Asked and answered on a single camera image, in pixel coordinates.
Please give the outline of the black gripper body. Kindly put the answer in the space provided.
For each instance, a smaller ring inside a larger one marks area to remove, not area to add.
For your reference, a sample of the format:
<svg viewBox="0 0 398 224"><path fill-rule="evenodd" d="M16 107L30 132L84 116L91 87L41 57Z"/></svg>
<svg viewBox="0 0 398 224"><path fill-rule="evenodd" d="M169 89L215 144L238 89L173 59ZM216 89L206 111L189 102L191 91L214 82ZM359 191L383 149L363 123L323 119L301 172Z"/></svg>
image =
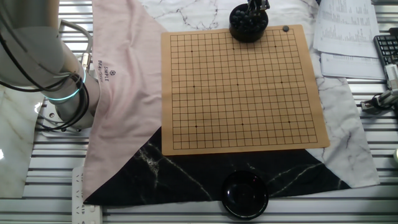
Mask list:
<svg viewBox="0 0 398 224"><path fill-rule="evenodd" d="M268 0L248 0L248 7L250 9L269 9L270 4Z"/></svg>

